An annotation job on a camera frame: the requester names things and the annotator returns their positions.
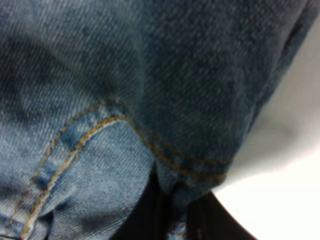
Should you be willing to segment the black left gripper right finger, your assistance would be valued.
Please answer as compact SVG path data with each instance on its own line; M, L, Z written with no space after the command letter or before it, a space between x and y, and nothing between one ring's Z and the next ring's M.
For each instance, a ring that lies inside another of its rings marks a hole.
M255 240L209 192L192 202L186 214L188 240Z

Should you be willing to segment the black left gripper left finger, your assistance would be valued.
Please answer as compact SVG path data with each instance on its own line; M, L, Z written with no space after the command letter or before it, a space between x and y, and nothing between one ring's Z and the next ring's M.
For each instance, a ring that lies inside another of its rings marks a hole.
M173 205L173 195L180 184L165 193L155 173L129 217L124 221L112 240L166 240L170 230L180 221L180 214Z

